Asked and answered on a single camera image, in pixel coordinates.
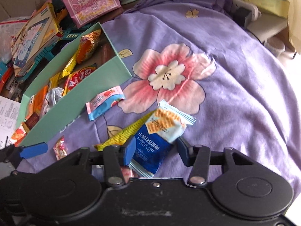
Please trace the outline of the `yellow green snack bar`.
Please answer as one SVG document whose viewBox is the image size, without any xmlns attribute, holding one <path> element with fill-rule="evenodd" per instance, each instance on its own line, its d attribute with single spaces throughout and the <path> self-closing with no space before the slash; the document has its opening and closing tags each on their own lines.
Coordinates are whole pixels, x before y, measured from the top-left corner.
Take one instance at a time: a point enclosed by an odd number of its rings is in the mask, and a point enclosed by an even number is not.
<svg viewBox="0 0 301 226">
<path fill-rule="evenodd" d="M 145 124 L 148 118 L 154 113 L 151 111 L 147 113 L 128 127 L 122 129 L 118 126 L 108 125 L 107 126 L 107 133 L 108 133 L 108 140 L 103 143 L 96 144 L 94 148 L 97 151 L 103 151 L 104 148 L 111 145 L 124 145 L 127 139 L 130 136 L 133 136 L 137 133 L 137 131 Z"/>
</svg>

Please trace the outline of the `clear orange cracker packet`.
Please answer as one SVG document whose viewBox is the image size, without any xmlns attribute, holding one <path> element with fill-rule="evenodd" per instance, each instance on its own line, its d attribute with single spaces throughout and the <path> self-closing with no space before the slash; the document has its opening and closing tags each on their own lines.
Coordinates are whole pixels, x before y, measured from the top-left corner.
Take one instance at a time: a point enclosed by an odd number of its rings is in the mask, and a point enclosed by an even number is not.
<svg viewBox="0 0 301 226">
<path fill-rule="evenodd" d="M 27 106 L 27 112 L 26 112 L 26 117 L 25 117 L 26 120 L 29 119 L 30 116 L 34 113 L 34 98 L 35 98 L 35 95 L 32 95 L 30 97 L 30 101 Z"/>
</svg>

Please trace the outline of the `dark red Surely Love packet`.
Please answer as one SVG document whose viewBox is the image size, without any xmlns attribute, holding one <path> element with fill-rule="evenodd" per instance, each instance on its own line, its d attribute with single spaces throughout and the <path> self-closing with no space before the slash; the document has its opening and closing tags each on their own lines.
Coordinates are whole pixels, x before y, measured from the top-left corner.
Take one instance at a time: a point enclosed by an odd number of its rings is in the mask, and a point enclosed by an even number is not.
<svg viewBox="0 0 301 226">
<path fill-rule="evenodd" d="M 39 112 L 34 112 L 25 122 L 23 122 L 22 127 L 24 128 L 25 132 L 28 134 L 31 129 L 37 124 L 39 121 Z"/>
</svg>

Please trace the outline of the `mint green cardboard box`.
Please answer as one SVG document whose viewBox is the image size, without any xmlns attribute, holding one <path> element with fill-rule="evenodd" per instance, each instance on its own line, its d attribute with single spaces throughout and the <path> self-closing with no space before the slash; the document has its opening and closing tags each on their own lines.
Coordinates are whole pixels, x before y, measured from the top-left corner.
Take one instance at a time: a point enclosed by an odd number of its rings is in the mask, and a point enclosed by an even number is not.
<svg viewBox="0 0 301 226">
<path fill-rule="evenodd" d="M 65 67 L 67 61 L 78 48 L 79 43 L 80 38 L 78 37 L 57 54 L 26 89 L 21 99 L 17 126 L 20 126 L 26 117 L 30 97 L 37 94 L 42 87 L 49 83 L 49 79 L 52 76 Z M 21 146 L 31 146 L 50 141 L 61 129 L 76 119 L 84 109 L 86 103 L 91 101 L 97 94 L 111 87 L 121 85 L 132 77 L 116 50 L 113 52 L 115 53 L 113 58 L 100 66 L 91 75 L 84 78 L 79 85 L 59 100 L 34 125 L 20 143 Z"/>
</svg>

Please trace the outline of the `pink blue wafer packet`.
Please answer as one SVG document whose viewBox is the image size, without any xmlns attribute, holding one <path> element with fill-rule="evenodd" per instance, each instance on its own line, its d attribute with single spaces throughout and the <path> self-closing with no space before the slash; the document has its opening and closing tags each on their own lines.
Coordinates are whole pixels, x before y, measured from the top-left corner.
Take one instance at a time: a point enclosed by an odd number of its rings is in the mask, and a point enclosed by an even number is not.
<svg viewBox="0 0 301 226">
<path fill-rule="evenodd" d="M 89 120 L 93 121 L 97 119 L 123 100 L 125 100 L 125 95 L 120 86 L 115 86 L 99 93 L 93 100 L 86 103 Z"/>
</svg>

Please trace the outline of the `small flowery candy packet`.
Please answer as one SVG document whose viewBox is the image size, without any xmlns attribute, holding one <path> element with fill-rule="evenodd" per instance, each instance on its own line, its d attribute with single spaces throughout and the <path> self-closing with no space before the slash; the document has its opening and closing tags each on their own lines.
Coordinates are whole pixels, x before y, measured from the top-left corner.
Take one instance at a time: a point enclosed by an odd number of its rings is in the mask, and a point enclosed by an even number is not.
<svg viewBox="0 0 301 226">
<path fill-rule="evenodd" d="M 54 150 L 57 161 L 59 161 L 67 156 L 67 149 L 65 146 L 64 136 L 62 136 L 58 139 L 58 141 L 56 142 L 56 144 L 53 147 L 53 150 Z"/>
</svg>

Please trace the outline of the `silver white snack packet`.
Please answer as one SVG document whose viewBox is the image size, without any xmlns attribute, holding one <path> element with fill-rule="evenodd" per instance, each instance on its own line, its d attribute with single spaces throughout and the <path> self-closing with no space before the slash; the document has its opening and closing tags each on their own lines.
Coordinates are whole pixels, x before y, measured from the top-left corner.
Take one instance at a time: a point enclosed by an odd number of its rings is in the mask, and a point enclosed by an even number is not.
<svg viewBox="0 0 301 226">
<path fill-rule="evenodd" d="M 47 112 L 50 111 L 57 103 L 58 101 L 63 97 L 63 88 L 56 87 L 52 88 L 45 96 L 39 119 L 41 119 Z"/>
</svg>

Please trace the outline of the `orange Winsun snack packet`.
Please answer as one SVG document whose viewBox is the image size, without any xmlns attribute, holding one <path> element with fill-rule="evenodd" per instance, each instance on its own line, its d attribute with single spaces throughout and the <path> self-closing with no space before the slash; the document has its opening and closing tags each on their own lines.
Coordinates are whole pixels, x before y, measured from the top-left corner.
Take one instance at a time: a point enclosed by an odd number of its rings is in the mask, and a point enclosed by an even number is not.
<svg viewBox="0 0 301 226">
<path fill-rule="evenodd" d="M 34 97 L 34 113 L 40 115 L 45 96 L 48 92 L 48 85 L 42 87 Z"/>
</svg>

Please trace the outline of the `small red-edged candy packet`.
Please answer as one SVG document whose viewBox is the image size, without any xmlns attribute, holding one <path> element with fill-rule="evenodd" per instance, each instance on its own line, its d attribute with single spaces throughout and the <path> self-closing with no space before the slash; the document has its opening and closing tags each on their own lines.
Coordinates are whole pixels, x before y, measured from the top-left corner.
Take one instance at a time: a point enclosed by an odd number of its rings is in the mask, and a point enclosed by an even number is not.
<svg viewBox="0 0 301 226">
<path fill-rule="evenodd" d="M 123 177 L 124 177 L 124 180 L 125 180 L 126 183 L 128 183 L 131 178 L 138 178 L 139 177 L 138 174 L 133 169 L 131 169 L 129 167 L 124 167 L 123 166 L 120 169 L 122 171 L 122 174 L 123 174 Z"/>
</svg>

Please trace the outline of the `orange chips snack bag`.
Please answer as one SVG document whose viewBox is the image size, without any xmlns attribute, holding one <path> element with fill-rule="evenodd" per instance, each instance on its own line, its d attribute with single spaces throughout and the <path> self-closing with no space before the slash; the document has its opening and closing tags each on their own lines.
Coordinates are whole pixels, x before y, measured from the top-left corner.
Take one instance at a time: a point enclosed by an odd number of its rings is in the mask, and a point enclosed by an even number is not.
<svg viewBox="0 0 301 226">
<path fill-rule="evenodd" d="M 81 64 L 88 60 L 98 47 L 102 29 L 95 30 L 81 37 L 78 50 L 75 54 L 77 64 Z"/>
</svg>

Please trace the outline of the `red Skittles bag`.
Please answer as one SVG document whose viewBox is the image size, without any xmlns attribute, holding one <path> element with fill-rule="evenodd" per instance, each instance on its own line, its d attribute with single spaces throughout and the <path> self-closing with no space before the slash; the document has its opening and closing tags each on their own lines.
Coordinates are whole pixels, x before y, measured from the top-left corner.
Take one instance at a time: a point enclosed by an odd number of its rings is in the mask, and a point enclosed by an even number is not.
<svg viewBox="0 0 301 226">
<path fill-rule="evenodd" d="M 95 63 L 91 66 L 84 67 L 80 70 L 71 73 L 67 78 L 62 95 L 67 95 L 68 92 L 70 92 L 72 89 L 74 89 L 74 87 L 79 85 L 79 83 L 82 82 L 82 80 L 84 80 L 86 77 L 90 76 L 91 73 L 93 73 L 96 69 L 97 64 Z"/>
</svg>

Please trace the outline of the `blue sea salt cracker packet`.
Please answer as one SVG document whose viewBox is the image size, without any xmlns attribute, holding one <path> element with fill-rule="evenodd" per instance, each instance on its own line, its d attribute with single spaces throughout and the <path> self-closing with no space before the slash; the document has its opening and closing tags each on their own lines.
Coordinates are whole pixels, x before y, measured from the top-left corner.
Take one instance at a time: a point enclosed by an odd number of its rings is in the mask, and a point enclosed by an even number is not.
<svg viewBox="0 0 301 226">
<path fill-rule="evenodd" d="M 196 118 L 178 110 L 165 100 L 136 132 L 136 150 L 130 167 L 139 177 L 152 178 L 165 157 Z"/>
</svg>

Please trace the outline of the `yellow gold long snack bag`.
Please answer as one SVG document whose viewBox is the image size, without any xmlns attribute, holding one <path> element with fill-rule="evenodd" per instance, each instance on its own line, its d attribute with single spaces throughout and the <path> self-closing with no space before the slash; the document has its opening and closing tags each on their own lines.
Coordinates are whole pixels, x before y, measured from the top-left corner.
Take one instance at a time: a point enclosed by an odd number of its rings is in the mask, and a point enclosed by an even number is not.
<svg viewBox="0 0 301 226">
<path fill-rule="evenodd" d="M 70 58 L 70 60 L 64 67 L 63 71 L 61 72 L 61 74 L 59 76 L 59 80 L 61 80 L 62 78 L 66 77 L 66 76 L 69 76 L 71 74 L 71 72 L 73 71 L 73 69 L 75 68 L 76 64 L 77 64 L 77 53 L 75 53 Z"/>
</svg>

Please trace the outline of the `orange red long snack packet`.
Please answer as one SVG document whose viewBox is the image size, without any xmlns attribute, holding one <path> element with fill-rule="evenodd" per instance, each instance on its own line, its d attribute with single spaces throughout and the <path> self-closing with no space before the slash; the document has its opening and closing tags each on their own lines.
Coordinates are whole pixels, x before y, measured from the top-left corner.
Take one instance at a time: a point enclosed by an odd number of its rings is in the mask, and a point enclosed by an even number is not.
<svg viewBox="0 0 301 226">
<path fill-rule="evenodd" d="M 27 132 L 24 128 L 24 122 L 22 122 L 20 126 L 16 129 L 16 131 L 13 133 L 8 143 L 10 145 L 18 147 L 26 135 Z"/>
</svg>

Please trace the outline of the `yellow barcode snack bar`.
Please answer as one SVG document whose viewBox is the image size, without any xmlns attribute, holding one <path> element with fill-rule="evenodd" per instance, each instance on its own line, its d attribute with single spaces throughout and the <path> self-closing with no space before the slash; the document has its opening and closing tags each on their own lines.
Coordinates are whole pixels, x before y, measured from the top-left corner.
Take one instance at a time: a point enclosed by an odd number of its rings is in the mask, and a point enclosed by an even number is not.
<svg viewBox="0 0 301 226">
<path fill-rule="evenodd" d="M 61 72 L 55 74 L 53 77 L 51 77 L 49 79 L 48 91 L 51 91 L 52 89 L 57 88 L 60 76 L 61 76 Z"/>
</svg>

